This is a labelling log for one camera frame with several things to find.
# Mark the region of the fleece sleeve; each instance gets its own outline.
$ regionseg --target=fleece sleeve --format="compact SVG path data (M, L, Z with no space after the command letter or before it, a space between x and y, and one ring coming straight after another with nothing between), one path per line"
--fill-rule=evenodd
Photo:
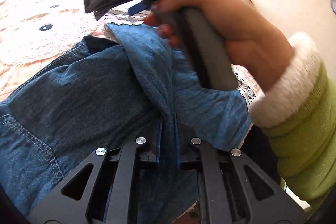
M307 34L289 42L295 56L250 116L269 137L289 188L317 209L336 182L336 86Z

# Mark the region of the blue denim fabric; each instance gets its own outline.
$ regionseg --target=blue denim fabric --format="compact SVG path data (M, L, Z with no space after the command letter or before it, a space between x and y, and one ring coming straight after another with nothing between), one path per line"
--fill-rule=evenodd
M248 130L238 91L201 88L148 26L109 27L121 45L84 37L0 103L0 184L24 215L94 149L118 148L162 115L160 169L142 177L139 223L171 223L198 195L195 173L176 169L173 112L225 150Z

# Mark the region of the triangular cutout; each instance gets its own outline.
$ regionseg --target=triangular cutout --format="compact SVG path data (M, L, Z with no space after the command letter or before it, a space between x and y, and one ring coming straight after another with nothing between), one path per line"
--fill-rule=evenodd
M249 166L245 165L244 170L252 186L255 198L261 201L274 195L274 191L269 187L264 180L259 177Z
M86 165L69 183L61 193L74 200L80 200L83 196L87 181L91 175L93 164Z

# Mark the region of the green sleeve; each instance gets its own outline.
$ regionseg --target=green sleeve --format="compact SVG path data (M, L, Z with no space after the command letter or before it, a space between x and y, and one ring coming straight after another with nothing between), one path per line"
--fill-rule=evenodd
M336 86L322 62L313 90L285 122L262 128L289 188L317 209L336 182Z

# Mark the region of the person's arm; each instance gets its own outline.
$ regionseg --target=person's arm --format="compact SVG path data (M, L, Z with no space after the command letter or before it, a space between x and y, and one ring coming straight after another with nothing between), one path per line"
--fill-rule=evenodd
M269 137L289 188L317 209L336 182L336 87L307 34L289 42L294 57L250 116Z
M202 10L226 38L233 64L245 66L264 94L250 108L268 135L278 171L290 189L316 209L336 182L336 87L327 77L314 42L303 33L286 37L241 0L159 0L157 10ZM146 24L160 25L155 15ZM170 26L159 33L178 45Z

